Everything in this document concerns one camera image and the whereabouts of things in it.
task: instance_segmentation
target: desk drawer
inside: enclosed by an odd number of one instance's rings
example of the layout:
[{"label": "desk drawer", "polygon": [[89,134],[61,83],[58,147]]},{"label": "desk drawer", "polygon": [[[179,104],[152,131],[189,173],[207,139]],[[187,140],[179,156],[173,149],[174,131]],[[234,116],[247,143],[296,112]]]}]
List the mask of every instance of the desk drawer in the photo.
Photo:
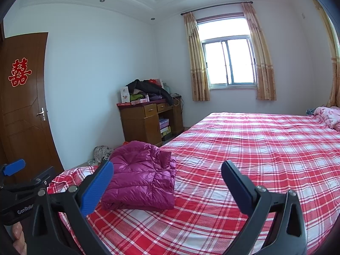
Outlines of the desk drawer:
[{"label": "desk drawer", "polygon": [[143,107],[144,107],[145,117],[149,117],[149,116],[157,114],[156,104],[148,104],[148,105],[145,105]]},{"label": "desk drawer", "polygon": [[169,108],[170,108],[170,105],[168,105],[167,103],[157,104],[158,112],[168,110]]}]

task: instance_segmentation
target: bolt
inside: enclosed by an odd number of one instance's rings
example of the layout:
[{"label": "bolt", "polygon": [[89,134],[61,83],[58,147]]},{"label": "bolt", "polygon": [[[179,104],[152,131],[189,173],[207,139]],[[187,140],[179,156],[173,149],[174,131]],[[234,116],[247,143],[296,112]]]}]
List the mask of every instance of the bolt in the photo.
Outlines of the bolt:
[{"label": "bolt", "polygon": [[42,197],[42,196],[44,196],[45,194],[46,194],[45,189],[40,189],[39,192],[38,192],[38,196],[39,196],[39,197]]},{"label": "bolt", "polygon": [[261,193],[264,193],[267,190],[264,186],[257,186],[256,189]]},{"label": "bolt", "polygon": [[70,193],[74,193],[75,191],[78,190],[78,187],[75,186],[75,185],[73,185],[73,186],[69,187],[67,190],[68,190]]},{"label": "bolt", "polygon": [[295,197],[297,195],[297,193],[293,190],[289,190],[289,194],[292,196],[292,197]]}]

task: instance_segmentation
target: window frame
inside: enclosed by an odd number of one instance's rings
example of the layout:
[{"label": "window frame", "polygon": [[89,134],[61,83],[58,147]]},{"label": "window frame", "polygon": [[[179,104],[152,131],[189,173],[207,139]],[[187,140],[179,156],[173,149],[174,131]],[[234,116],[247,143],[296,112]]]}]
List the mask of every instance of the window frame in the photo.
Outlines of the window frame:
[{"label": "window frame", "polygon": [[[200,22],[202,23],[210,23],[214,21],[224,20],[224,19],[236,19],[235,17],[232,18],[221,18],[217,20],[212,20],[208,22]],[[210,77],[208,72],[208,62],[206,61],[206,51],[205,51],[205,45],[210,43],[218,43],[220,42],[222,45],[222,42],[225,42],[225,45],[227,47],[227,55],[229,58],[229,64],[230,64],[230,71],[231,71],[231,78],[233,81],[233,72],[232,72],[232,63],[230,58],[230,52],[228,47],[228,40],[234,40],[234,39],[247,39],[249,45],[249,53],[251,56],[252,61],[252,68],[253,68],[253,78],[254,83],[247,83],[247,82],[232,82],[229,84],[228,74],[227,74],[227,63],[225,63],[225,72],[227,76],[227,83],[221,83],[221,84],[211,84],[210,83]],[[255,52],[254,52],[254,46],[250,35],[232,35],[232,36],[224,36],[224,37],[217,37],[217,38],[211,38],[211,39],[205,39],[201,41],[202,47],[203,47],[203,53],[204,53],[204,61],[207,68],[207,76],[208,76],[208,82],[209,82],[209,89],[225,89],[225,88],[257,88],[257,68],[256,68],[256,60],[255,60]]]}]

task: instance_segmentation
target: purple quilted fabric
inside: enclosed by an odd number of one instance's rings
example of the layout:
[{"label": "purple quilted fabric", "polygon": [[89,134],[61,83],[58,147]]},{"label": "purple quilted fabric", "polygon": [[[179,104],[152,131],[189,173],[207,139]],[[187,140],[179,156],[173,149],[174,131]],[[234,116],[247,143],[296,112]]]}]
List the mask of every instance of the purple quilted fabric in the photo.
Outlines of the purple quilted fabric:
[{"label": "purple quilted fabric", "polygon": [[171,152],[132,141],[115,149],[109,159],[114,174],[102,196],[104,209],[173,209],[176,161]]}]

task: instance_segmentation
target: bed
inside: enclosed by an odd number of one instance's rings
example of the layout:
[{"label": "bed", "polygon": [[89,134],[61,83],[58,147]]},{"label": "bed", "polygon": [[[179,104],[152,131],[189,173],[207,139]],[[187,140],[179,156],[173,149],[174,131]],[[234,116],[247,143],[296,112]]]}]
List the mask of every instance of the bed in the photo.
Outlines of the bed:
[{"label": "bed", "polygon": [[[331,231],[338,237],[332,227],[340,214],[340,133],[315,116],[212,113],[161,148],[177,160],[173,210],[106,211],[99,204],[87,217],[112,254],[222,254],[247,219],[221,177],[227,159],[255,185],[297,191],[307,254]],[[48,191],[64,191],[93,172],[94,167],[64,172]],[[253,252],[261,248],[272,219],[270,214]],[[77,243],[66,216],[61,220]]]}]

